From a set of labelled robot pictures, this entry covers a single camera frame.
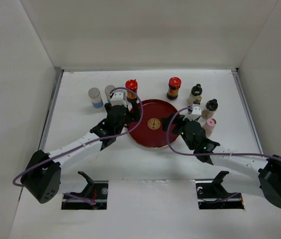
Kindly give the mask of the small gold-cap yellow bottle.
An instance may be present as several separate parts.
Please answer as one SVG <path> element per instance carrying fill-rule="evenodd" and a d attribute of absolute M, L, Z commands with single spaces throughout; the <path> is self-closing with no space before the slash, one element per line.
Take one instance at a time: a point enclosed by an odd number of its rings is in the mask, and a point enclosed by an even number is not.
<path fill-rule="evenodd" d="M 196 96 L 195 100 L 193 101 L 193 105 L 200 105 L 202 100 L 202 96 Z"/>

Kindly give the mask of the pink-lid spice shaker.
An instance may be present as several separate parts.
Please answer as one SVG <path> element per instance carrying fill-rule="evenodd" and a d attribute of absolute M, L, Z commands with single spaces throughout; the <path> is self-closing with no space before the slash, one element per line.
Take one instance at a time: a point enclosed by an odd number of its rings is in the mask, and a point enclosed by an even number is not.
<path fill-rule="evenodd" d="M 214 118 L 208 118 L 202 128 L 205 130 L 206 137 L 210 137 L 214 131 L 217 121 Z"/>

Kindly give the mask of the red-lid jar amber contents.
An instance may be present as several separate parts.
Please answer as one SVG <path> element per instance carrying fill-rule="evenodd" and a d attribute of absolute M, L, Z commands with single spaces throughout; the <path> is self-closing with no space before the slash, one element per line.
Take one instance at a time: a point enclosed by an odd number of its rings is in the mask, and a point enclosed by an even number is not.
<path fill-rule="evenodd" d="M 126 93 L 126 98 L 129 102 L 133 102 L 137 100 L 136 94 L 138 90 L 138 83 L 136 79 L 130 79 L 126 81 L 125 87 L 129 89 Z"/>

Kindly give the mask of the black-cap bottle white contents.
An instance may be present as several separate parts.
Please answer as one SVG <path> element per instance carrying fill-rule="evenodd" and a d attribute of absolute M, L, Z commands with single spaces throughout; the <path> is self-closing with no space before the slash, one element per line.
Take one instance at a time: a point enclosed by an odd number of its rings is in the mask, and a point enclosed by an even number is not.
<path fill-rule="evenodd" d="M 201 84 L 196 84 L 195 86 L 193 86 L 187 99 L 188 105 L 192 105 L 196 97 L 202 94 L 202 91 L 203 90 Z"/>

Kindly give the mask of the red-lid jar dark sauce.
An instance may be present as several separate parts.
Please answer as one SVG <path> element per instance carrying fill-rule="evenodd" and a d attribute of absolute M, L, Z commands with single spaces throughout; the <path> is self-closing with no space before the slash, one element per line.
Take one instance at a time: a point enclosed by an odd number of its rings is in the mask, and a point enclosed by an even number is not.
<path fill-rule="evenodd" d="M 167 91 L 167 98 L 169 100 L 175 100 L 178 97 L 181 84 L 182 81 L 178 77 L 171 77 L 169 79 L 169 89 Z"/>

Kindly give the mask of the black-cap bottle brown spice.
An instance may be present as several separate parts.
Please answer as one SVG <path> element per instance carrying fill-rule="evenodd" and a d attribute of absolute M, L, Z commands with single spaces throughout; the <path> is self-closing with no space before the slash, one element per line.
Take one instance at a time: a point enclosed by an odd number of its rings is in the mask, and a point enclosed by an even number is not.
<path fill-rule="evenodd" d="M 212 99 L 209 100 L 206 104 L 205 107 L 203 108 L 202 112 L 201 112 L 201 117 L 203 119 L 210 119 L 213 118 L 215 112 L 218 109 L 218 102 L 217 99 Z"/>

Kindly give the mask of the silver-lid shaker light label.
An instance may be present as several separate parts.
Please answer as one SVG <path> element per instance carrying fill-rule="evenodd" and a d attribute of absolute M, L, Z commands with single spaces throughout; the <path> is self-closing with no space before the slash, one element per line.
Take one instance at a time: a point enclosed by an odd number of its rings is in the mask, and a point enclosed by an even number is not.
<path fill-rule="evenodd" d="M 110 100 L 111 100 L 111 93 L 110 93 L 110 92 L 111 92 L 113 89 L 115 89 L 115 86 L 114 86 L 114 85 L 107 85 L 107 86 L 105 87 L 104 92 L 105 92 L 106 99 L 107 99 L 107 102 L 108 102 L 108 103 L 110 103 Z"/>

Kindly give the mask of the silver-lid shaker blue label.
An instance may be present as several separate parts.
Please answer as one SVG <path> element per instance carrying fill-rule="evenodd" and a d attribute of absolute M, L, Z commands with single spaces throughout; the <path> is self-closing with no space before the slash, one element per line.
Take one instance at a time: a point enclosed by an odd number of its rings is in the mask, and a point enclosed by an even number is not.
<path fill-rule="evenodd" d="M 88 91 L 92 106 L 95 109 L 100 109 L 103 107 L 103 101 L 101 98 L 100 90 L 98 88 L 90 88 Z"/>

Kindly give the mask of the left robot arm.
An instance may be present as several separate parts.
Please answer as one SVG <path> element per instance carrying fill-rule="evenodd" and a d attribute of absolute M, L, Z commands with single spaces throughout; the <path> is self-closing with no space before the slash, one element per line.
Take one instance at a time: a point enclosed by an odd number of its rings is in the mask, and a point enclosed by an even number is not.
<path fill-rule="evenodd" d="M 126 126 L 141 122 L 144 114 L 142 102 L 132 102 L 131 105 L 130 111 L 125 100 L 111 100 L 105 104 L 106 118 L 83 137 L 48 153 L 36 151 L 26 169 L 18 176 L 20 185 L 39 203 L 50 201 L 59 191 L 62 168 L 106 149 L 117 137 L 124 135 Z"/>

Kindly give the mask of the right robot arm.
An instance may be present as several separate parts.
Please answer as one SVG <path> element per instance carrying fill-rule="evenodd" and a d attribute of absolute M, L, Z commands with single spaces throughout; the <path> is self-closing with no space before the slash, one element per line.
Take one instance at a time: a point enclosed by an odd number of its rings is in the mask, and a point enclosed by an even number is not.
<path fill-rule="evenodd" d="M 182 137 L 190 154 L 202 163 L 225 167 L 250 177 L 250 180 L 225 181 L 228 171 L 221 171 L 212 181 L 217 197 L 233 193 L 247 193 L 265 198 L 281 209 L 281 157 L 260 153 L 234 153 L 206 136 L 197 119 L 179 112 L 162 119 L 163 131 Z"/>

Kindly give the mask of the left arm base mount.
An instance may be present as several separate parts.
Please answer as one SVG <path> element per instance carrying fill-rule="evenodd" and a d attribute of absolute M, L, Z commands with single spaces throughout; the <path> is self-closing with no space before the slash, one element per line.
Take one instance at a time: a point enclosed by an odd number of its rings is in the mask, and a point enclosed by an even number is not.
<path fill-rule="evenodd" d="M 109 181 L 94 181 L 82 171 L 78 172 L 86 180 L 81 192 L 70 192 L 63 195 L 62 210 L 106 210 Z"/>

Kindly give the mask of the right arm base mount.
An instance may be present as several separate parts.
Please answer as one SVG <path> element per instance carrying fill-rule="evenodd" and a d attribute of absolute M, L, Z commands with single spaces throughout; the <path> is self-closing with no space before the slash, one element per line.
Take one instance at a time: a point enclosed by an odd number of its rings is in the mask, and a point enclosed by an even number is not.
<path fill-rule="evenodd" d="M 228 171 L 220 171 L 214 179 L 195 181 L 198 208 L 200 210 L 244 209 L 241 193 L 228 193 L 222 186 Z"/>

